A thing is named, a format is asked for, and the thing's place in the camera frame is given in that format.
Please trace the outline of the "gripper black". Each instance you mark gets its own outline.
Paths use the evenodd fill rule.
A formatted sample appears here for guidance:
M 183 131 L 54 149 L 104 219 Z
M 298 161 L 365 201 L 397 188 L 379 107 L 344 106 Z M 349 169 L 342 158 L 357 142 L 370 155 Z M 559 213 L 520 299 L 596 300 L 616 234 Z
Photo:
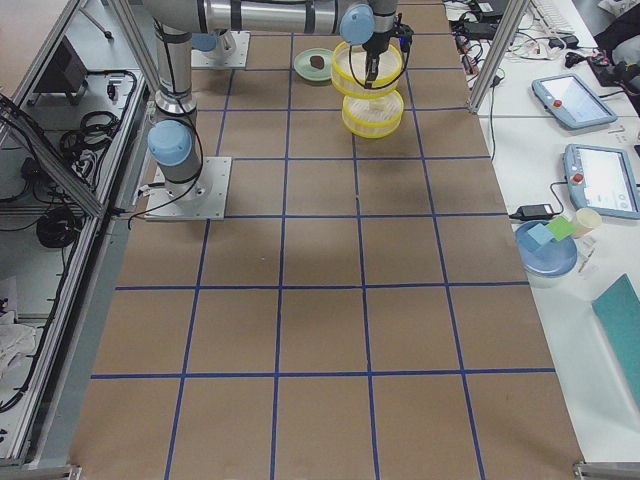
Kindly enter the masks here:
M 370 39 L 363 44 L 366 53 L 365 89 L 373 89 L 379 73 L 379 55 L 384 53 L 395 32 L 396 15 L 374 15 L 374 30 Z

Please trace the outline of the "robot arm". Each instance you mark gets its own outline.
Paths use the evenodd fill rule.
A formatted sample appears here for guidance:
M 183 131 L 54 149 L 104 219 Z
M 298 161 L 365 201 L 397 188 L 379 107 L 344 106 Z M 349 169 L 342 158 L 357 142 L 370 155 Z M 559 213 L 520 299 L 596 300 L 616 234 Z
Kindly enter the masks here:
M 203 161 L 195 151 L 197 102 L 192 95 L 191 51 L 195 34 L 218 35 L 258 30 L 278 33 L 338 35 L 366 52 L 365 86 L 378 77 L 379 58 L 398 35 L 395 1 L 145 1 L 155 25 L 159 113 L 181 124 L 187 141 L 184 153 L 172 153 L 167 163 L 155 160 L 170 199 L 200 195 L 209 187 L 201 180 Z
M 229 30 L 215 30 L 213 33 L 193 33 L 192 48 L 201 52 L 231 52 L 236 48 L 233 34 Z

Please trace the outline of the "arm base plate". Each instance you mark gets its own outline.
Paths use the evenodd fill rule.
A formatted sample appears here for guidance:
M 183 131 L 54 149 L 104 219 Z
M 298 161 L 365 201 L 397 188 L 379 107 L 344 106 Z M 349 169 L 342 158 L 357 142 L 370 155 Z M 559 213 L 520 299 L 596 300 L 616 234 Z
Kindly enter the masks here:
M 205 157 L 204 167 L 195 186 L 190 183 L 167 183 L 160 167 L 154 181 L 162 186 L 150 191 L 143 218 L 148 221 L 223 220 L 226 211 L 231 157 Z
M 191 67 L 194 70 L 244 69 L 248 59 L 250 37 L 247 31 L 194 33 Z

